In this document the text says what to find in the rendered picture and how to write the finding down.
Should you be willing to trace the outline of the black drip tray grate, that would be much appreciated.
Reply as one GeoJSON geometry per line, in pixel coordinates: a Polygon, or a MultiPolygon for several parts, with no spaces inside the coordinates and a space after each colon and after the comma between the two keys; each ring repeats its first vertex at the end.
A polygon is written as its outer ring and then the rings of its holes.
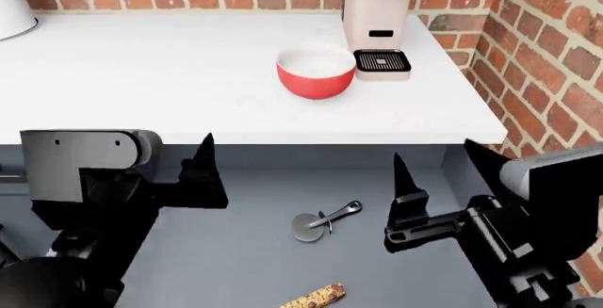
{"type": "Polygon", "coordinates": [[[362,73],[409,73],[408,58],[401,50],[355,50],[356,68],[362,73]]]}

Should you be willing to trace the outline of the grey pizza cutter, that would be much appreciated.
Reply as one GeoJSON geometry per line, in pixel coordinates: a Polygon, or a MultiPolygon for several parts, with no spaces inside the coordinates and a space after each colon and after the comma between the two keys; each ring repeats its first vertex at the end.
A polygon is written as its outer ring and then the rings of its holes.
{"type": "Polygon", "coordinates": [[[291,221],[292,234],[300,242],[316,242],[325,231],[333,233],[335,221],[359,213],[362,209],[360,202],[353,201],[329,215],[322,211],[318,214],[299,214],[291,221]]]}

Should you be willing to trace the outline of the grey open drawer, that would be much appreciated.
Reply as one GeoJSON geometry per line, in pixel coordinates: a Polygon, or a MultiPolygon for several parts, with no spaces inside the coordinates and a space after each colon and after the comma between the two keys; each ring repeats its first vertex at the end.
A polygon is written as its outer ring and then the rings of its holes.
{"type": "Polygon", "coordinates": [[[396,253],[384,246],[394,154],[428,192],[431,215],[488,193],[462,146],[337,146],[321,157],[273,146],[256,165],[234,162],[251,151],[217,149],[227,208],[159,211],[114,308],[277,308],[334,283],[347,294],[333,308],[496,308],[455,239],[396,253]],[[335,221],[332,234],[293,236],[299,214],[353,201],[362,211],[335,221]]]}

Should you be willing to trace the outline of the grey wrist housing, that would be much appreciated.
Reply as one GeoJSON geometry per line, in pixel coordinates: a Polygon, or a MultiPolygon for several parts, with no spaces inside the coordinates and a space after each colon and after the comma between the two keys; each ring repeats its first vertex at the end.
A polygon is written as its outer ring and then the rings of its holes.
{"type": "Polygon", "coordinates": [[[498,176],[513,194],[534,203],[565,186],[597,186],[603,177],[603,143],[510,160],[498,176]]]}
{"type": "Polygon", "coordinates": [[[34,201],[81,203],[82,171],[155,174],[162,140],[152,131],[27,130],[20,133],[25,176],[34,201]]]}

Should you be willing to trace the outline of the granola bar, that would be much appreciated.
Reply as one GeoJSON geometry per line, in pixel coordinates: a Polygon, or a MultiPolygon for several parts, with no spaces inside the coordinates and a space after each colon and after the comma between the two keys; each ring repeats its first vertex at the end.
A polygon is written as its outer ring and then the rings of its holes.
{"type": "Polygon", "coordinates": [[[329,284],[315,290],[306,296],[301,296],[293,301],[282,304],[279,308],[325,308],[346,296],[346,291],[341,283],[329,284]]]}

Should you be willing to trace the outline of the white rounded appliance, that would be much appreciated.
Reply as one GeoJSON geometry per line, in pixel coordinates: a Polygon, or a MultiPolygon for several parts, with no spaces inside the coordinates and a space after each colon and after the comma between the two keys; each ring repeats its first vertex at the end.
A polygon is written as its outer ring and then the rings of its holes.
{"type": "Polygon", "coordinates": [[[20,36],[37,24],[26,0],[0,0],[0,41],[20,36]]]}

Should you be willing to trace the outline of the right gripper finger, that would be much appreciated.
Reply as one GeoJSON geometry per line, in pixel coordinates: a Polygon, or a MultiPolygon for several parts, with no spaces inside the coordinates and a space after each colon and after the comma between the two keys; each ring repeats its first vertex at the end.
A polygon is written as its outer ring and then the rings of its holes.
{"type": "Polygon", "coordinates": [[[495,196],[510,196],[512,194],[503,185],[499,176],[504,164],[511,160],[509,157],[498,154],[470,139],[464,141],[464,149],[483,181],[495,196]]]}
{"type": "Polygon", "coordinates": [[[419,188],[399,154],[394,154],[395,196],[391,202],[387,227],[427,217],[427,191],[419,188]]]}

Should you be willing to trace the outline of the pale pink coffee machine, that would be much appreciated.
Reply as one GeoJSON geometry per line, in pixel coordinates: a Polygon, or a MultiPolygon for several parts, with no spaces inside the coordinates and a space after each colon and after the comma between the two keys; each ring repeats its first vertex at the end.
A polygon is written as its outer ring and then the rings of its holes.
{"type": "MultiPolygon", "coordinates": [[[[400,50],[410,0],[344,0],[343,29],[350,52],[400,50]]],[[[410,73],[362,73],[367,82],[407,81],[410,73]]]]}

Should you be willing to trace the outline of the red bowl white inside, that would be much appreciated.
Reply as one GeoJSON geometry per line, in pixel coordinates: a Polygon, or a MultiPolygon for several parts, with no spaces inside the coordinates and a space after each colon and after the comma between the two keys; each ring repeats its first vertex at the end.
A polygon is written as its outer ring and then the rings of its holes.
{"type": "Polygon", "coordinates": [[[283,50],[276,57],[281,84],[308,100],[333,98],[344,92],[355,76],[352,53],[331,44],[304,44],[283,50]]]}

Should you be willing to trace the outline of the grey left wrist housing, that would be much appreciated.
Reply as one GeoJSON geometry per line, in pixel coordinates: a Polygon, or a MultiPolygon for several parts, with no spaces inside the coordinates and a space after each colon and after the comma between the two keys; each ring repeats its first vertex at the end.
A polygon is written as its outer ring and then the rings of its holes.
{"type": "Polygon", "coordinates": [[[81,203],[82,171],[155,174],[162,140],[152,131],[27,130],[20,133],[25,176],[34,201],[81,203]]]}

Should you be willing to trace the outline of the grey right wrist housing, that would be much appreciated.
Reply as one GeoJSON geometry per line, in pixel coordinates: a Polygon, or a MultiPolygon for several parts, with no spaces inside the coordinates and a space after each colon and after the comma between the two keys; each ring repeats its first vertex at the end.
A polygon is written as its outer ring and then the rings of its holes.
{"type": "Polygon", "coordinates": [[[597,186],[603,177],[603,143],[510,160],[498,176],[513,194],[534,203],[565,186],[597,186]]]}

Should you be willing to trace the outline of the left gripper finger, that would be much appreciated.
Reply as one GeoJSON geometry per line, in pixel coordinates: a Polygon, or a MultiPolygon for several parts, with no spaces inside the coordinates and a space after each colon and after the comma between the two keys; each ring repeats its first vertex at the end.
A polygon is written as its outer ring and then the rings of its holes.
{"type": "Polygon", "coordinates": [[[229,203],[216,164],[214,138],[206,135],[191,158],[198,165],[198,183],[161,185],[161,205],[174,208],[227,208],[229,203]]]}
{"type": "Polygon", "coordinates": [[[181,161],[181,171],[178,174],[179,183],[198,183],[198,165],[193,159],[181,161]]]}

